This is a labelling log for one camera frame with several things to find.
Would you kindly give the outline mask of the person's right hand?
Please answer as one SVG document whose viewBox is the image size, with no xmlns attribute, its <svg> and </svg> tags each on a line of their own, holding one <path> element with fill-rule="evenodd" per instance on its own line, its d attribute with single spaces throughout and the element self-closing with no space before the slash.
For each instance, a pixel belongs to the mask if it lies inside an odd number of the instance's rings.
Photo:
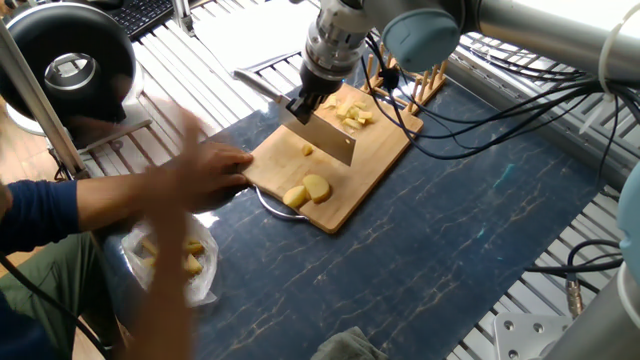
<svg viewBox="0 0 640 360">
<path fill-rule="evenodd" d="M 159 245 L 155 272 L 134 324 L 133 343 L 124 359 L 191 359 L 192 312 L 187 305 L 183 242 L 187 237 L 184 211 L 153 211 L 149 215 Z"/>
</svg>

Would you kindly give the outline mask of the person's left hand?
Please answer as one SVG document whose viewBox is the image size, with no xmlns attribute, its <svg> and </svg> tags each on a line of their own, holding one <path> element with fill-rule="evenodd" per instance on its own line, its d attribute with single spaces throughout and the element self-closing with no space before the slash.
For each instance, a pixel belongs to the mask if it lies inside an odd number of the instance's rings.
<svg viewBox="0 0 640 360">
<path fill-rule="evenodd" d="M 215 210 L 229 202 L 248 186 L 241 169 L 253 161 L 253 156 L 225 143 L 198 144 L 191 155 L 183 152 L 162 166 L 176 171 L 180 192 L 191 212 Z"/>
</svg>

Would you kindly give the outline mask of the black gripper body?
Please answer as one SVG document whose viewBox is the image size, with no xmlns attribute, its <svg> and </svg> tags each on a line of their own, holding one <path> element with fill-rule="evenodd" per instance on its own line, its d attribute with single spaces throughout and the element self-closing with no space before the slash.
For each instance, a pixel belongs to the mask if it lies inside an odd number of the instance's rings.
<svg viewBox="0 0 640 360">
<path fill-rule="evenodd" d="M 363 45 L 332 43 L 320 35 L 309 35 L 302 68 L 303 93 L 334 93 L 354 71 Z"/>
</svg>

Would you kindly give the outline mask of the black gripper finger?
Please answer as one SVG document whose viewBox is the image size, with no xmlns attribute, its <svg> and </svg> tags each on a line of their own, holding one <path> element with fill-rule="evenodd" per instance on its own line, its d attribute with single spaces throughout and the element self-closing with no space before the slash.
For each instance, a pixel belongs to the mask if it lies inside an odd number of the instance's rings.
<svg viewBox="0 0 640 360">
<path fill-rule="evenodd" d="M 298 95 L 289 100 L 285 108 L 301 123 L 308 123 L 319 105 L 319 94 L 311 88 L 301 87 Z"/>
<path fill-rule="evenodd" d="M 317 86 L 312 89 L 312 105 L 313 112 L 328 99 L 328 97 L 337 91 L 336 86 Z"/>
</svg>

